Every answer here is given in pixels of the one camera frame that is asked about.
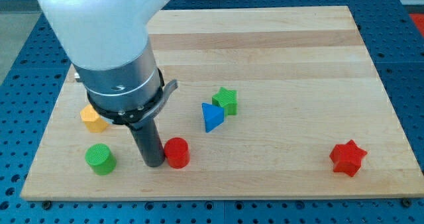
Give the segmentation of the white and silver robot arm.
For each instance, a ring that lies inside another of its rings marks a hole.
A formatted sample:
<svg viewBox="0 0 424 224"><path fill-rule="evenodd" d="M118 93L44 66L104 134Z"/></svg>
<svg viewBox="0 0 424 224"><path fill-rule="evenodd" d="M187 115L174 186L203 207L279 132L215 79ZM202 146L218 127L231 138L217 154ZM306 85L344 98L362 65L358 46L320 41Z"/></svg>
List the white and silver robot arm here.
<svg viewBox="0 0 424 224"><path fill-rule="evenodd" d="M38 0L96 111L115 124L144 123L178 84L165 85L147 24L170 0Z"/></svg>

